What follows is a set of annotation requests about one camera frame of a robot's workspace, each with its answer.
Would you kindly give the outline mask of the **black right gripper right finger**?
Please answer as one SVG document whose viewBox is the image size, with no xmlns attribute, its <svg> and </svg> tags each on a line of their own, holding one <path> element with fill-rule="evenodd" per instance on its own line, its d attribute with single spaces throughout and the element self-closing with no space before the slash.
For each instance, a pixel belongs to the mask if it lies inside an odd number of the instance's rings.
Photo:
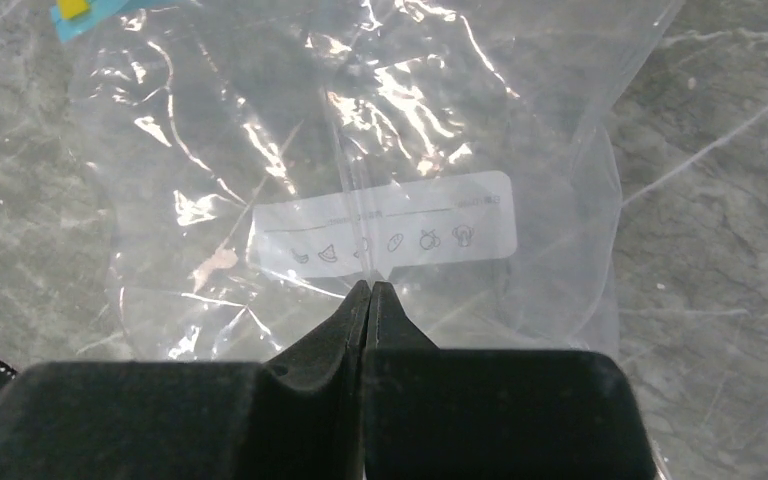
<svg viewBox="0 0 768 480">
<path fill-rule="evenodd" d="M 391 284 L 372 290 L 362 361 L 369 479 L 652 479 L 627 377 L 587 350 L 444 349 Z"/>
</svg>

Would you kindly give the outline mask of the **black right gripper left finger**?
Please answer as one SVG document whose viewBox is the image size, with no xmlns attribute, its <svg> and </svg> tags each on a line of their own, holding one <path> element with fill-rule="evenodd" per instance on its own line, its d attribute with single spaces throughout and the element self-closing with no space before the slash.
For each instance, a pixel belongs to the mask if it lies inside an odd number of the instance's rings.
<svg viewBox="0 0 768 480">
<path fill-rule="evenodd" d="M 357 477 L 357 283 L 266 362 L 62 362 L 0 393 L 0 479 Z"/>
</svg>

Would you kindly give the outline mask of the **clear zip top bag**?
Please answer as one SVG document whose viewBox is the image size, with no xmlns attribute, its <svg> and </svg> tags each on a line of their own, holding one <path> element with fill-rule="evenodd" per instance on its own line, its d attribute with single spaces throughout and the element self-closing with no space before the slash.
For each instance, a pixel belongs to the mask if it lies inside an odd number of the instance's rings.
<svg viewBox="0 0 768 480">
<path fill-rule="evenodd" d="M 55 2 L 133 354 L 267 359 L 382 281 L 442 347 L 615 355 L 605 120 L 679 9 Z"/>
</svg>

